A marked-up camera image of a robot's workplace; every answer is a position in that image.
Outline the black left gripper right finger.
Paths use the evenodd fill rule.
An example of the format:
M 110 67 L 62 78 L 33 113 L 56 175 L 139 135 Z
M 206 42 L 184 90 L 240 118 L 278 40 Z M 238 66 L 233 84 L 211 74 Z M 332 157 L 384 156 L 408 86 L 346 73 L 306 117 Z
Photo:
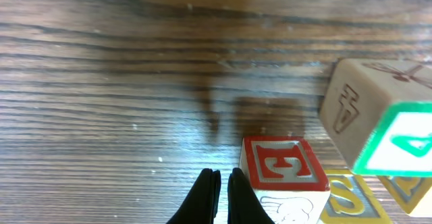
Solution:
M 234 168 L 229 176 L 227 197 L 228 224 L 274 224 L 240 168 Z

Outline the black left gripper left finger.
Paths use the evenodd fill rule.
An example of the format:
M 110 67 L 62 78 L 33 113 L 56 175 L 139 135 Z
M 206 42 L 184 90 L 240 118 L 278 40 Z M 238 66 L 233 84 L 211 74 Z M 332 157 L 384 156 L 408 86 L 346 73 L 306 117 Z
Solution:
M 203 169 L 167 224 L 213 224 L 221 190 L 219 170 Z

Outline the green top block number 4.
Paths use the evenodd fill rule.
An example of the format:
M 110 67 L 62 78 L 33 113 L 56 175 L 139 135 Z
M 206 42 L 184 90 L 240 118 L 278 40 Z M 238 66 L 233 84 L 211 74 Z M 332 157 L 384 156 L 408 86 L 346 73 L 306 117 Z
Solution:
M 353 173 L 431 177 L 431 67 L 342 59 L 320 118 Z

